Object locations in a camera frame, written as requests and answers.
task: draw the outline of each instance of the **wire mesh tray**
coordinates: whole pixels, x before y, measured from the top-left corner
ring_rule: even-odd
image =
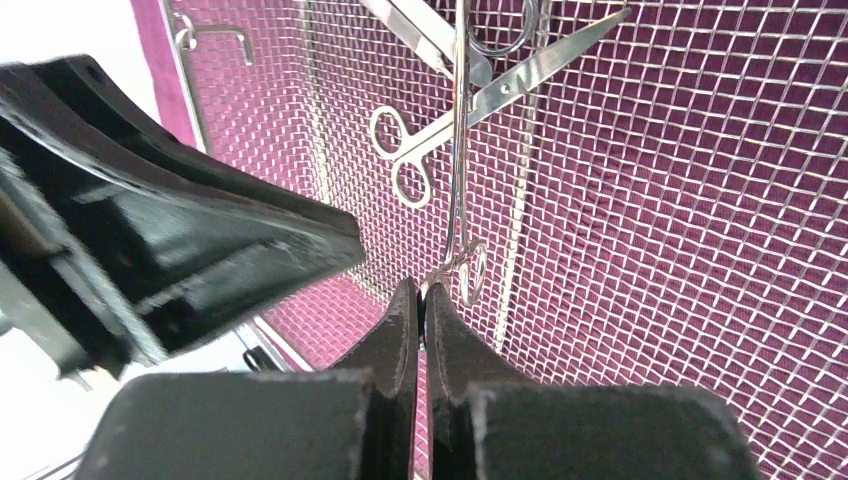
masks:
[[[520,3],[473,2],[477,35],[510,43]],[[542,0],[535,38],[495,75],[625,3],[599,45],[472,130],[470,229],[490,268],[460,313],[541,382],[699,385],[766,476],[844,475],[848,9]],[[452,2],[434,6],[452,21]],[[449,81],[357,0],[167,8],[252,46],[252,65],[233,35],[186,55],[210,153],[359,219],[368,260],[264,315],[325,367],[440,260],[449,144],[429,157],[433,200],[410,210],[367,129],[383,104],[422,128],[451,108]]]

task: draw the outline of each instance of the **scissors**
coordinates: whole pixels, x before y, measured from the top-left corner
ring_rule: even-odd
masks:
[[[518,101],[519,98],[582,55],[629,14],[630,8],[625,8],[598,20],[541,49],[532,57],[481,88],[471,102],[474,109],[468,115],[468,126],[475,125],[493,113]],[[394,152],[387,151],[377,141],[377,122],[383,115],[393,117],[398,123],[401,142],[400,147]],[[415,135],[410,135],[400,113],[394,108],[383,105],[372,113],[370,123],[371,143],[381,158],[394,162],[391,172],[392,191],[403,205],[419,209],[430,201],[432,179],[424,160],[427,154],[451,138],[452,125],[453,113],[446,112]],[[401,188],[400,169],[404,165],[413,167],[418,175],[424,179],[424,191],[418,200],[411,198]]]
[[[517,51],[533,35],[539,23],[538,0],[524,0],[524,16],[521,34],[510,45],[489,48],[473,36],[472,49],[467,55],[471,62],[469,80],[483,87],[492,81],[492,64],[485,57],[503,57]],[[453,79],[442,59],[444,55],[454,61],[454,39],[456,34],[450,23],[433,10],[425,0],[359,0],[383,25],[388,27],[401,42],[431,68]]]

